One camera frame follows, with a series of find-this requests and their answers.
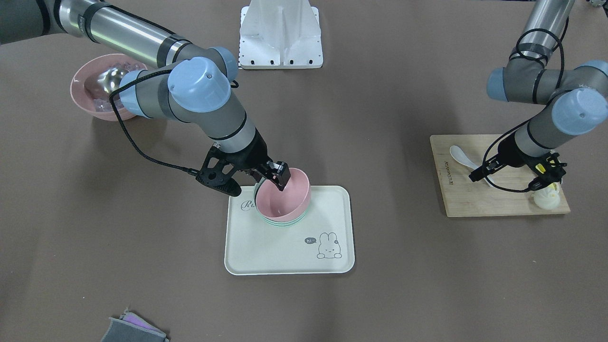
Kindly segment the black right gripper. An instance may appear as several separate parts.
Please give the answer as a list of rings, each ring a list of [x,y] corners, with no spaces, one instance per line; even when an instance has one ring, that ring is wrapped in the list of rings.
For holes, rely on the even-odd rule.
[[[258,130],[250,145],[235,153],[235,156],[239,171],[254,178],[256,182],[262,178],[269,180],[280,192],[285,190],[291,177],[289,166],[284,161],[274,162],[270,158],[267,143]]]

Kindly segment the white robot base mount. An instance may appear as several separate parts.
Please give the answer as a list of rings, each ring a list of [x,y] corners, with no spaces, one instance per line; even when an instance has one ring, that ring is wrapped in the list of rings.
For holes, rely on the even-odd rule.
[[[317,69],[323,66],[317,7],[308,0],[252,0],[240,11],[241,69]]]

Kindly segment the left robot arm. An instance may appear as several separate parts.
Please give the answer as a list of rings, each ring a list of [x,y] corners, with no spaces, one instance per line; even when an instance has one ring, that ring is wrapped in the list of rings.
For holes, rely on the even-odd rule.
[[[565,163],[556,148],[589,133],[607,119],[607,63],[588,61],[572,70],[548,69],[556,50],[563,50],[572,0],[539,0],[506,67],[493,70],[488,96],[505,102],[543,105],[541,112],[508,132],[495,156],[484,157],[472,171],[473,182],[488,178],[504,167],[529,167],[536,178],[527,190],[560,182]]]

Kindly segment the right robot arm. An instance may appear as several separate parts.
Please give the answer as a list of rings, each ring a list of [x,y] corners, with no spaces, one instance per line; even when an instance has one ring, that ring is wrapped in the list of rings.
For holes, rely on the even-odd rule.
[[[111,88],[109,103],[145,118],[194,123],[213,141],[200,169],[148,157],[180,170],[207,188],[236,197],[237,171],[266,179],[284,190],[290,179],[286,162],[273,161],[252,119],[232,90],[237,61],[226,48],[203,48],[171,30],[113,6],[105,0],[3,0],[1,43],[54,33],[84,37],[150,67],[131,71]]]

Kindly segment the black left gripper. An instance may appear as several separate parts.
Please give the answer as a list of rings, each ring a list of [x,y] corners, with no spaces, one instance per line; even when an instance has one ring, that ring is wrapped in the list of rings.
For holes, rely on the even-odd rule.
[[[506,166],[513,168],[528,166],[528,159],[521,149],[519,149],[515,142],[515,134],[512,133],[499,142],[495,156],[492,156],[489,160],[483,162],[482,166],[471,171],[469,179],[471,182],[482,181],[486,180],[487,175],[494,174]]]

